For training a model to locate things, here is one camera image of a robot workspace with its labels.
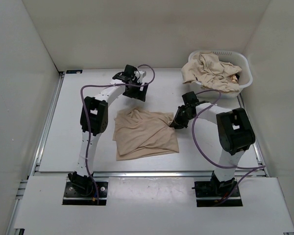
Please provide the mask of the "beige trousers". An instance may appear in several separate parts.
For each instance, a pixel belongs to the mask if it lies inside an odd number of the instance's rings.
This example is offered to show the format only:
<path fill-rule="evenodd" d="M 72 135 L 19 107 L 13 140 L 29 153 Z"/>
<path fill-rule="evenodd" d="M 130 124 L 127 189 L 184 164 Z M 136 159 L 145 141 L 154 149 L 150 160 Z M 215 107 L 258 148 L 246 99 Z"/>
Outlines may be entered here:
<path fill-rule="evenodd" d="M 141 107 L 118 111 L 113 141 L 117 161 L 178 153 L 173 113 L 151 112 Z"/>

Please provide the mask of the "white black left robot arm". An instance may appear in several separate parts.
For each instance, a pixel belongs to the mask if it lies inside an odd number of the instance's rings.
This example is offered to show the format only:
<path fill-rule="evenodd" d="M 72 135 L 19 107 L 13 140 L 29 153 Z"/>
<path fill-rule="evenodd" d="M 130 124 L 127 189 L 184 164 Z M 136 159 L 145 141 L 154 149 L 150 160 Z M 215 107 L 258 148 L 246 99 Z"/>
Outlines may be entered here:
<path fill-rule="evenodd" d="M 146 100 L 149 83 L 144 83 L 147 72 L 126 65 L 109 84 L 85 85 L 80 89 L 82 111 L 80 125 L 82 144 L 74 172 L 68 174 L 73 189 L 81 196 L 99 200 L 99 187 L 93 177 L 93 164 L 98 141 L 108 126 L 109 106 L 120 96 Z"/>

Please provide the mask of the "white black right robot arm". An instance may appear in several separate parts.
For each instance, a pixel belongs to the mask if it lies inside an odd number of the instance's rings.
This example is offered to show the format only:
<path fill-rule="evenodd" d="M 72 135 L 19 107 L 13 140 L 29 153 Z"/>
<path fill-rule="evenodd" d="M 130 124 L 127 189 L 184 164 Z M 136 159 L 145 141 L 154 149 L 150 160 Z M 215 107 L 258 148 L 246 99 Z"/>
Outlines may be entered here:
<path fill-rule="evenodd" d="M 255 143 L 255 134 L 244 108 L 226 109 L 210 103 L 199 101 L 194 92 L 182 95 L 184 104 L 178 107 L 177 113 L 170 124 L 174 129 L 188 127 L 192 123 L 193 141 L 201 155 L 216 168 L 212 173 L 207 191 L 213 196 L 229 195 L 237 184 L 235 170 L 242 155 Z M 219 162 L 215 163 L 204 154 L 196 141 L 195 123 L 199 115 L 217 125 L 222 152 Z"/>

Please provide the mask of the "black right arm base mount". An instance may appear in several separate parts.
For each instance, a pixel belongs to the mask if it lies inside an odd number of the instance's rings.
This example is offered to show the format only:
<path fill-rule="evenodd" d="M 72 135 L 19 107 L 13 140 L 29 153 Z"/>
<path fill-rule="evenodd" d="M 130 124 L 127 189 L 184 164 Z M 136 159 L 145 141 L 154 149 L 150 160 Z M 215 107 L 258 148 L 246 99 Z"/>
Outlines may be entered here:
<path fill-rule="evenodd" d="M 231 189 L 221 194 L 216 194 L 210 186 L 210 181 L 195 181 L 192 189 L 196 194 L 197 207 L 242 207 L 240 190 L 235 188 L 230 197 Z"/>

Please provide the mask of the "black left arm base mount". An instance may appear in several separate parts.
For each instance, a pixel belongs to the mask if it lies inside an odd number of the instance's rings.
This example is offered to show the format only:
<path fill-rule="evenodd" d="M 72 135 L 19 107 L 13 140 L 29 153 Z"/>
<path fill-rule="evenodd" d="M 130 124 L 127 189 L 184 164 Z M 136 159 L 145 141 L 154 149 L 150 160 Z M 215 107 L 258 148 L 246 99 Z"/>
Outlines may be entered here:
<path fill-rule="evenodd" d="M 108 194 L 108 182 L 97 182 L 98 194 L 96 193 L 93 183 L 90 184 L 85 191 L 76 190 L 71 181 L 67 180 L 62 205 L 77 205 L 77 206 L 105 206 Z"/>

